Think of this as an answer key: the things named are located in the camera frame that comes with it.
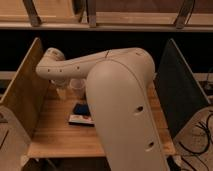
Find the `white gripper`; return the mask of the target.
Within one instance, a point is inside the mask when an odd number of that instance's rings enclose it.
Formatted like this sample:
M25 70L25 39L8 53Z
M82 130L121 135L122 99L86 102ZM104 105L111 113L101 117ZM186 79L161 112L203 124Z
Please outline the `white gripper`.
M56 86L56 91L61 100L66 99L67 82L65 80L52 80L52 84Z

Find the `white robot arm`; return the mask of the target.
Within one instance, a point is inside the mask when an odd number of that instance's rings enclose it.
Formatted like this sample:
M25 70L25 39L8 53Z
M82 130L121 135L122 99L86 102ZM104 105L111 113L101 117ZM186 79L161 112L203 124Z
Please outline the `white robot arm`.
M152 56L123 48L67 60L48 49L36 73L62 86L86 80L87 104L111 171L170 171L147 89L155 74Z

